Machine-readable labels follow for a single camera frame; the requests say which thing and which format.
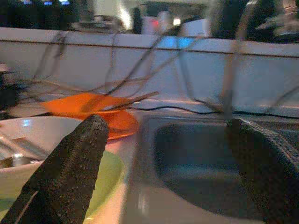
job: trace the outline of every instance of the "white wall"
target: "white wall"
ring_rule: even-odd
[[[51,40],[55,32],[0,29],[0,60],[7,62],[19,76],[32,77],[46,43]],[[120,35],[118,48],[115,49],[115,73],[109,81],[124,78],[155,38],[146,35]],[[110,65],[111,41],[112,35],[72,32],[68,38],[69,45],[60,60],[59,70],[51,80],[82,89],[103,84]],[[197,98],[211,98],[217,102],[231,42],[204,40],[199,42],[192,52],[185,53]],[[175,39],[166,38],[158,48],[154,53],[154,68],[176,54]],[[242,56],[236,81],[234,104],[237,107],[250,109],[252,105],[271,104],[276,97],[299,84],[299,45],[247,42],[244,52],[247,55]],[[49,73],[51,62],[52,59],[49,60],[44,76]],[[145,61],[134,77],[145,76],[149,62],[150,60]],[[137,85],[128,85],[116,95],[126,96],[136,88]],[[139,95],[151,91],[160,92],[160,95],[155,97],[157,99],[188,99],[178,60],[167,65],[154,76]],[[297,107],[298,100],[299,95],[293,97],[290,104]]]
[[[120,0],[94,0],[94,15],[117,15],[117,6]]]

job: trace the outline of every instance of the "kitchen counter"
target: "kitchen counter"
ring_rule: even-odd
[[[143,115],[148,114],[145,112],[132,112],[138,121],[142,120]],[[115,192],[108,199],[102,208],[96,212],[92,224],[119,224],[121,223],[121,216],[123,206],[126,201],[126,194],[128,190],[128,180],[130,168],[134,151],[137,147],[137,134],[121,138],[118,140],[109,141],[106,145],[106,151],[116,154],[121,157],[125,164],[126,174],[124,181],[117,186]]]

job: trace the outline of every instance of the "sink basin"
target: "sink basin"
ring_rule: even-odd
[[[247,119],[297,146],[297,123]],[[155,116],[141,130],[124,223],[263,223],[242,186],[225,121]]]
[[[205,210],[260,219],[242,187],[225,125],[168,125],[155,136],[158,177],[173,192]]]

